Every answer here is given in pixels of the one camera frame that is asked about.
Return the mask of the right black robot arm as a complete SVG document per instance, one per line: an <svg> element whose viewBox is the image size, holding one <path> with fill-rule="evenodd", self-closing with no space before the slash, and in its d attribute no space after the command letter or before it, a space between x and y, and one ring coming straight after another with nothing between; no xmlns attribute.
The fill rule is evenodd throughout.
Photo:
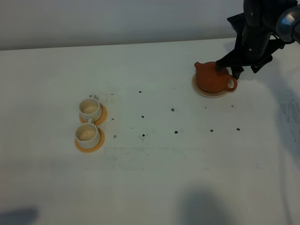
<svg viewBox="0 0 300 225"><path fill-rule="evenodd" d="M300 5L296 0L245 0L243 13L227 20L237 33L235 46L216 62L216 68L231 68L236 79L244 67L257 73L272 61L275 51L300 41Z"/></svg>

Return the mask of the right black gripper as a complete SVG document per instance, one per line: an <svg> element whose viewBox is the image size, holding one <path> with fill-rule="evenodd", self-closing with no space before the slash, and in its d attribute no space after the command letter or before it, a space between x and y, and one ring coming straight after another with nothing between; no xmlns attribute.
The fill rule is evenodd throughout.
<svg viewBox="0 0 300 225"><path fill-rule="evenodd" d="M235 79L245 66L257 73L275 51L294 43L293 0L245 0L243 13L227 20L237 33L235 47L216 61L216 69L230 67Z"/></svg>

